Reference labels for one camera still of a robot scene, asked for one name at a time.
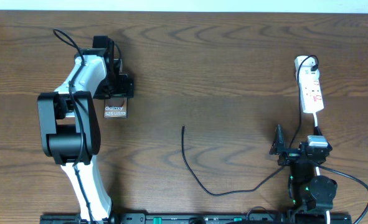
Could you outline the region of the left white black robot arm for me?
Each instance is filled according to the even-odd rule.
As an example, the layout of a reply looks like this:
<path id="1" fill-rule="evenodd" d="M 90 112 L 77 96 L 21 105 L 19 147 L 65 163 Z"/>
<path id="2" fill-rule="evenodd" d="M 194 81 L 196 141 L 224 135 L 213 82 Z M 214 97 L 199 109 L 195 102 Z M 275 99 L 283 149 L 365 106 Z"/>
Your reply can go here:
<path id="1" fill-rule="evenodd" d="M 80 48 L 71 37 L 64 42 L 77 50 L 67 79 L 37 98 L 41 145 L 67 174 L 78 199 L 77 215 L 42 215 L 41 223 L 119 223 L 98 168 L 101 133 L 94 100 L 104 102 L 106 118 L 126 118 L 134 80 L 122 72 L 118 45 L 96 35 L 92 47 Z"/>

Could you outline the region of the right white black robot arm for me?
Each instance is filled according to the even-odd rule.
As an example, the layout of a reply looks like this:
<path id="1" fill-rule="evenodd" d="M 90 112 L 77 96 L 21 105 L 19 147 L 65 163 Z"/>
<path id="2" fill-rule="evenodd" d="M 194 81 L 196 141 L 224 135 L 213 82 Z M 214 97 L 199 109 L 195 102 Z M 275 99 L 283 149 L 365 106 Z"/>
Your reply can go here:
<path id="1" fill-rule="evenodd" d="M 329 211 L 333 208 L 337 182 L 316 171 L 331 151 L 318 127 L 297 148 L 286 147 L 281 127 L 275 128 L 270 154 L 278 156 L 279 166 L 290 168 L 288 191 L 294 200 L 293 208 L 286 213 L 290 223 L 331 222 Z"/>

